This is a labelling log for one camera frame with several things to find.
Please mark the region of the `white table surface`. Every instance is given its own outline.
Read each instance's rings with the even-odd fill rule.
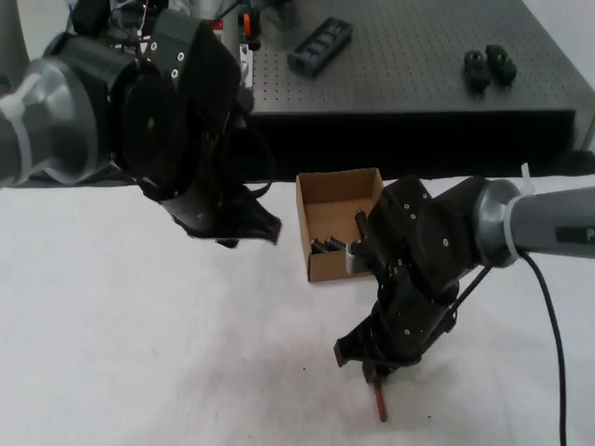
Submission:
[[[456,329],[392,377],[381,424],[359,363],[333,355],[376,282],[308,284],[294,185],[263,203],[279,245],[230,251],[136,188],[0,191],[0,444],[557,444],[556,353],[526,265],[491,273]],[[569,444],[592,444],[595,263],[535,259],[566,348]]]

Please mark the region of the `black metal part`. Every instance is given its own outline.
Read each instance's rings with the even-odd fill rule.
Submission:
[[[343,251],[345,249],[345,243],[333,236],[328,238],[325,245],[329,251]]]
[[[80,35],[99,35],[110,18],[110,0],[79,0],[73,9],[74,30]]]
[[[488,45],[485,48],[485,54],[490,70],[497,79],[504,85],[511,84],[517,77],[517,67],[506,49],[500,45]]]
[[[377,302],[370,316],[338,339],[339,366],[361,361],[366,381],[373,383],[417,364],[455,326],[450,307],[458,279],[479,261],[471,224],[484,184],[470,178],[432,199],[419,179],[406,177],[383,190],[366,219],[358,213],[363,239],[351,252],[375,274]]]
[[[178,99],[173,119],[183,131],[172,138],[185,148],[174,164],[175,181],[164,188],[141,181],[145,194],[192,237],[220,239],[226,246],[243,238],[276,243],[281,221],[258,203],[229,166],[231,123],[241,114],[241,72],[234,57],[208,21],[171,10],[160,15],[145,55],[173,82]]]
[[[492,83],[487,63],[481,51],[468,51],[463,59],[463,73],[469,87],[476,92],[483,92]]]
[[[316,75],[351,40],[353,25],[329,17],[287,55],[289,67],[307,76]]]
[[[330,250],[328,250],[326,248],[326,246],[324,246],[324,243],[322,243],[320,240],[318,239],[314,239],[311,241],[310,243],[311,249],[312,249],[312,253],[313,254],[324,254],[324,253],[329,253]]]
[[[367,223],[365,220],[365,212],[362,209],[355,213],[355,224],[357,225],[357,230],[360,231],[360,237],[362,237],[362,239],[365,239],[367,232]]]

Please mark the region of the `cardboard box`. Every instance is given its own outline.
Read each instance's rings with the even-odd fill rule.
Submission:
[[[378,169],[325,174],[299,174],[296,179],[297,215],[309,282],[354,277],[345,270],[345,252],[313,254],[311,240],[333,236],[344,243],[360,238],[355,214],[369,213],[382,192]]]

